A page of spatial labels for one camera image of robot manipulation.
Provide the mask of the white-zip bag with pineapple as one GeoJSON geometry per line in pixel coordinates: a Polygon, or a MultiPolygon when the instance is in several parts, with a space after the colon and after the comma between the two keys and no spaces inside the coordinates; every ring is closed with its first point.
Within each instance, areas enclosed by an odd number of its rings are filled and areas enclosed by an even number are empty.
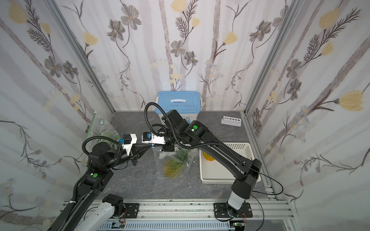
{"type": "Polygon", "coordinates": [[[165,152],[161,146],[153,146],[152,151],[157,167],[156,176],[165,180],[187,175],[198,154],[197,149],[184,149],[178,146],[175,146],[174,152],[165,152]]]}

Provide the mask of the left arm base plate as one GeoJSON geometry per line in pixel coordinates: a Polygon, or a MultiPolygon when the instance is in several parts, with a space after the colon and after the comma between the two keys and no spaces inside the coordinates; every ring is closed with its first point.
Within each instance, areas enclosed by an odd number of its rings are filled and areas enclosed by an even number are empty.
{"type": "Polygon", "coordinates": [[[127,219],[137,218],[139,212],[139,203],[120,203],[114,206],[114,213],[111,218],[127,219]]]}

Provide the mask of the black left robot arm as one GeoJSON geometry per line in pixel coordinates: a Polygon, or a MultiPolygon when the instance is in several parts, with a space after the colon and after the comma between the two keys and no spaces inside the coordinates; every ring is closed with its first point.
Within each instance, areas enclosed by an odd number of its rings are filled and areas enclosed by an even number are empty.
{"type": "Polygon", "coordinates": [[[49,228],[50,231],[73,231],[92,202],[104,191],[117,166],[137,160],[152,147],[148,143],[129,143],[106,136],[92,136],[82,143],[82,151],[88,156],[85,174],[77,180],[72,198],[49,228]]]}

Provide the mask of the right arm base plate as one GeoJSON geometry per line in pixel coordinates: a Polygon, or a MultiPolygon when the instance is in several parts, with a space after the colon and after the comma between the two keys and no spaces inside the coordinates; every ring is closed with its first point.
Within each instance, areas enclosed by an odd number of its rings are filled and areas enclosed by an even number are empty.
{"type": "Polygon", "coordinates": [[[240,210],[234,210],[228,203],[213,203],[214,217],[218,219],[229,218],[252,218],[251,205],[244,202],[240,210]]]}

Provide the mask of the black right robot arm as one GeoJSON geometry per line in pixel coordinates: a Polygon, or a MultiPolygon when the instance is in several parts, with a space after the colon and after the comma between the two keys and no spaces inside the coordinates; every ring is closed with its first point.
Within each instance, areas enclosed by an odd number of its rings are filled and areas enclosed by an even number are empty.
{"type": "Polygon", "coordinates": [[[162,120],[170,130],[168,141],[184,149],[199,149],[205,152],[233,175],[235,180],[226,207],[230,212],[239,212],[245,200],[252,194],[262,163],[233,151],[199,121],[187,123],[176,110],[164,113],[162,120]]]}

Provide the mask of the yellow toy pineapple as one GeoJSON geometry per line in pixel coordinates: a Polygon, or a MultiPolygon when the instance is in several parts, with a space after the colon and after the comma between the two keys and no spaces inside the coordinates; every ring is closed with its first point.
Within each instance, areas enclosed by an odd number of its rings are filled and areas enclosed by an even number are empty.
{"type": "Polygon", "coordinates": [[[212,162],[212,161],[215,160],[212,156],[210,156],[209,154],[207,154],[205,152],[203,152],[202,155],[203,155],[204,159],[207,160],[207,161],[212,162]]]}
{"type": "Polygon", "coordinates": [[[178,149],[170,155],[163,166],[163,174],[166,178],[177,178],[188,168],[190,154],[188,149],[178,149]]]}

